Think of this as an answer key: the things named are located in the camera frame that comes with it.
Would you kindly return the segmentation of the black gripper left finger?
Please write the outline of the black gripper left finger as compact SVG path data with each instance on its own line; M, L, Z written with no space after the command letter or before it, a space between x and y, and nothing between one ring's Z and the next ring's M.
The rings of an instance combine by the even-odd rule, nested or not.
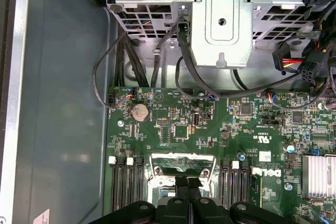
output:
M155 207L137 201L96 220L96 223L188 223L189 184L185 176L175 178L176 195L165 205Z

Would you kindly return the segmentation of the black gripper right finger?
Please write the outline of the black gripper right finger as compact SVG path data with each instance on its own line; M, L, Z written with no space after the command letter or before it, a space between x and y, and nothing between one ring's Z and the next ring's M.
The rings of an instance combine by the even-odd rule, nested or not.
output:
M191 177L187 181L197 223L290 223L289 219L247 202L237 202L225 209L213 199L201 196L202 184L198 178Z

